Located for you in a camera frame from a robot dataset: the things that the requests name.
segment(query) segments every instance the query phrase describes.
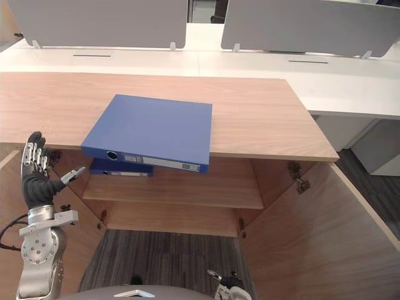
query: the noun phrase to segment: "blue binder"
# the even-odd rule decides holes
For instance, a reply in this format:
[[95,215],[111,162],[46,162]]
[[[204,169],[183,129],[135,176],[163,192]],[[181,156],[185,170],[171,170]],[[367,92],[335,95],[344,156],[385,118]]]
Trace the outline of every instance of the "blue binder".
[[212,104],[115,95],[82,143],[87,156],[204,173]]
[[153,175],[153,166],[95,158],[90,166],[90,173],[100,175],[151,177]]

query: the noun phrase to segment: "cabinet door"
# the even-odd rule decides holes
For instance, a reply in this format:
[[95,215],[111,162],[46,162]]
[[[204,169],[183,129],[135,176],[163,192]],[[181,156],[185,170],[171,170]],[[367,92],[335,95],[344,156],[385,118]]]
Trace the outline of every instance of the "cabinet door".
[[[20,178],[21,152],[13,151],[0,162],[0,228],[26,213],[26,206],[21,194]],[[75,293],[92,256],[103,237],[105,228],[97,229],[98,218],[67,187],[54,198],[58,209],[63,204],[70,204],[79,213],[79,222],[75,226],[64,226],[67,234],[67,249],[64,253],[64,281],[62,295]],[[3,237],[4,244],[20,246],[20,226],[12,227]],[[14,299],[22,272],[20,252],[0,249],[0,299]]]
[[304,176],[245,230],[260,299],[399,299],[399,241],[334,164]]

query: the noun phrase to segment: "cable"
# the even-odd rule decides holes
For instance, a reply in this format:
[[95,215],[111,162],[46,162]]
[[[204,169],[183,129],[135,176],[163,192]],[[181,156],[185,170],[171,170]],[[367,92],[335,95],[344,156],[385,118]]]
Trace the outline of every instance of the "cable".
[[11,251],[21,251],[21,248],[17,248],[16,246],[12,245],[12,246],[7,246],[4,245],[1,242],[1,239],[3,238],[3,235],[6,233],[6,231],[8,229],[10,229],[11,227],[13,227],[16,224],[23,224],[23,225],[28,225],[27,222],[24,221],[20,221],[23,218],[26,218],[28,215],[27,214],[23,214],[22,216],[19,216],[18,218],[16,218],[15,220],[11,221],[1,232],[0,232],[0,248],[1,249],[5,249],[5,250],[11,250]]

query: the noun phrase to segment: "white desk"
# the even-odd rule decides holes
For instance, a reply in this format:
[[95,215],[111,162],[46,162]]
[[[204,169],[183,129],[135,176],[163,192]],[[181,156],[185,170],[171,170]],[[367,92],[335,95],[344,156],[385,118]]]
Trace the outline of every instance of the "white desk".
[[0,53],[0,71],[283,78],[306,109],[321,116],[317,122],[328,139],[331,132],[338,133],[336,126],[346,124],[345,132],[340,130],[340,142],[333,142],[337,150],[374,119],[400,119],[400,42],[384,57],[364,60],[320,54],[233,53],[221,49],[222,34],[223,24],[189,23],[185,48],[173,52],[110,47],[34,49],[23,40]]

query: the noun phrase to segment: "cabinet hinge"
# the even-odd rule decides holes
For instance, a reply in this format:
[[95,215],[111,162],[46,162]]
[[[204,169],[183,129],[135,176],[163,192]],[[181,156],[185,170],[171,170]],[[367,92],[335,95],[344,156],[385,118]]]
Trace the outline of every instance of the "cabinet hinge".
[[107,211],[102,211],[100,222],[98,222],[98,224],[97,224],[97,229],[98,230],[100,230],[101,226],[104,225],[106,217],[107,217]]
[[244,221],[242,218],[239,219],[239,229],[240,229],[240,234],[241,234],[242,238],[246,239],[248,235],[244,231]]
[[297,182],[297,191],[299,192],[299,194],[304,193],[311,187],[309,181],[301,179],[300,175],[301,165],[298,162],[289,161],[287,168],[289,169],[292,179]]

